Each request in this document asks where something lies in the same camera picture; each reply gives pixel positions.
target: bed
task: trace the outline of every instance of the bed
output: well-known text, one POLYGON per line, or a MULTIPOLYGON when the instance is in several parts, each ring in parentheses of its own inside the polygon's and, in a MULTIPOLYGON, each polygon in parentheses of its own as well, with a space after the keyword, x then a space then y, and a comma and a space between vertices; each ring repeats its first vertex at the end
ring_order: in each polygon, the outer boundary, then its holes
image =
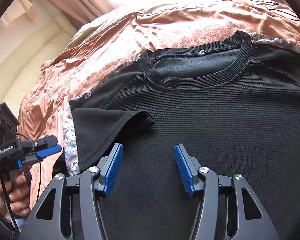
MULTIPOLYGON (((134 0, 83 26, 66 49, 42 65, 38 81, 20 103, 18 132, 31 139, 55 135, 64 146, 69 100, 89 96, 107 75, 134 61, 145 49, 184 48, 231 36, 236 30, 292 41, 300 46, 300 22, 271 0, 134 0)), ((51 180, 60 154, 31 167, 31 207, 51 180)), ((75 161, 68 164, 75 166, 75 161)), ((68 165, 71 173, 73 167, 68 165)))

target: neckline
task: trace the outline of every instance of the neckline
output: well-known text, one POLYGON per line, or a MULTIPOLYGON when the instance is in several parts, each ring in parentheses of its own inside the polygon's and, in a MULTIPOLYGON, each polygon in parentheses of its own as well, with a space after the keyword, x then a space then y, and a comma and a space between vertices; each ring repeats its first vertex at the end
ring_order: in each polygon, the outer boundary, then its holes
POLYGON ((154 52, 146 50, 140 55, 141 71, 154 83, 171 88, 205 88, 229 81, 237 75, 247 64, 251 56, 251 37, 248 33, 236 31, 234 35, 223 42, 215 41, 185 49, 158 49, 154 52), (156 71, 154 61, 161 57, 193 57, 208 53, 216 53, 231 49, 240 49, 235 61, 228 67, 207 76, 195 78, 166 77, 156 71))

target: human hand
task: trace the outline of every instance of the human hand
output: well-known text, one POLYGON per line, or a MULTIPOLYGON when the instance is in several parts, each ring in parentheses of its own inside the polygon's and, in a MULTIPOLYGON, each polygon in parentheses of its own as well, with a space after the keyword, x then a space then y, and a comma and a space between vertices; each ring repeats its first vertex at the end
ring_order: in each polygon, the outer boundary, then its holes
MULTIPOLYGON (((29 188, 26 185, 26 177, 24 175, 19 175, 16 179, 16 183, 17 183, 17 189, 8 195, 11 200, 10 207, 14 214, 25 217, 31 211, 29 207, 30 204, 29 188)), ((9 193, 12 189, 11 181, 5 182, 5 186, 7 189, 7 193, 9 193)), ((2 190, 1 182, 0 182, 0 214, 7 222, 11 222, 9 213, 7 211, 7 208, 3 200, 3 190, 2 190)))

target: black t-shirt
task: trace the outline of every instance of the black t-shirt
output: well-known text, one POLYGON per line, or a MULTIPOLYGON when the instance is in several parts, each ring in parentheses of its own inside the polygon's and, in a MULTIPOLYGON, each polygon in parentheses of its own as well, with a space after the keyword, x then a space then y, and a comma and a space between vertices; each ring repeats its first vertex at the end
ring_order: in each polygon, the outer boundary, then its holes
POLYGON ((300 239, 300 54, 243 32, 147 50, 71 109, 80 171, 123 144, 101 199, 110 239, 188 239, 197 200, 183 188, 177 143, 217 174, 242 174, 280 239, 300 239))

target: camera lens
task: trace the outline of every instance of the camera lens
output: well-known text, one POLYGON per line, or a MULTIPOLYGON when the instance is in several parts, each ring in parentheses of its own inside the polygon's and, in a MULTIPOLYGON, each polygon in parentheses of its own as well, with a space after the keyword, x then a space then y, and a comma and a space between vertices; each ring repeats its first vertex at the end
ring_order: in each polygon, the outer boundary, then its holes
POLYGON ((8 130, 9 130, 9 132, 11 132, 11 130, 12 130, 12 124, 10 123, 10 121, 8 122, 8 130))

